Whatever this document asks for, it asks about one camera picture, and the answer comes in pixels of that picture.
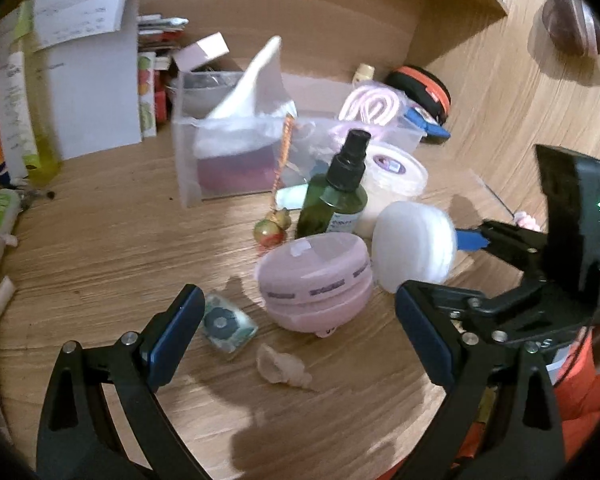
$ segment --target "orange fabric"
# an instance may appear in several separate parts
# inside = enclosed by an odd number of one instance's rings
[[[560,368],[558,378],[567,371],[577,347],[577,342],[571,346],[570,354]],[[587,441],[600,421],[600,375],[596,375],[590,335],[569,375],[554,391],[562,419],[564,453],[569,461]],[[474,422],[462,443],[458,456],[473,456],[483,433],[484,424]],[[380,476],[378,480],[390,480],[402,462],[404,460]]]
[[[433,79],[428,78],[419,70],[413,69],[409,66],[401,66],[396,69],[396,72],[401,72],[404,75],[408,75],[409,77],[413,77],[416,81],[422,83],[426,90],[427,94],[429,94],[436,101],[439,101],[442,105],[442,109],[445,111],[445,114],[449,114],[449,109],[451,108],[451,102],[449,102],[449,98],[446,96],[446,92],[437,84]]]

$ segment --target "black spray nozzle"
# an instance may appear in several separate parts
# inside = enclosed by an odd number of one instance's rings
[[[333,157],[327,181],[336,189],[353,191],[365,173],[366,147],[371,134],[365,130],[350,130],[340,153]]]

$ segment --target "pink cord bundle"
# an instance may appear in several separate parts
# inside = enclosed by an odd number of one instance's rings
[[[386,126],[401,109],[402,101],[395,91],[382,86],[360,85],[345,99],[338,120]]]

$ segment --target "pink round container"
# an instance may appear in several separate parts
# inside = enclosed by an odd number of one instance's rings
[[[373,277],[369,275],[349,290],[323,301],[303,306],[265,301],[265,307],[271,319],[282,328],[294,332],[314,332],[318,337],[327,337],[362,311],[371,298],[373,288]]]
[[[255,277],[276,323],[323,337],[358,314],[373,289],[366,245],[350,233],[282,245],[260,261]]]
[[[305,304],[343,293],[371,276],[364,241],[323,233],[284,244],[261,259],[255,278],[265,301]]]

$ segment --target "cable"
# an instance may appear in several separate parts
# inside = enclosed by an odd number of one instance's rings
[[[582,353],[582,349],[584,348],[584,343],[587,341],[587,338],[589,337],[589,333],[591,332],[591,329],[593,327],[593,325],[591,323],[592,323],[592,320],[589,321],[589,323],[587,325],[587,331],[585,332],[584,336],[582,337],[582,339],[578,343],[578,348],[574,352],[573,358],[571,359],[571,362],[569,363],[569,366],[567,366],[567,369],[560,376],[560,378],[557,381],[555,381],[554,390],[558,386],[560,386],[562,384],[562,382],[569,376],[569,374],[573,370],[573,367],[575,366],[576,362],[578,361],[578,359],[580,357],[580,354]]]
[[[400,113],[400,98],[392,89],[362,85],[348,95],[338,115],[340,121],[360,120],[386,126]]]

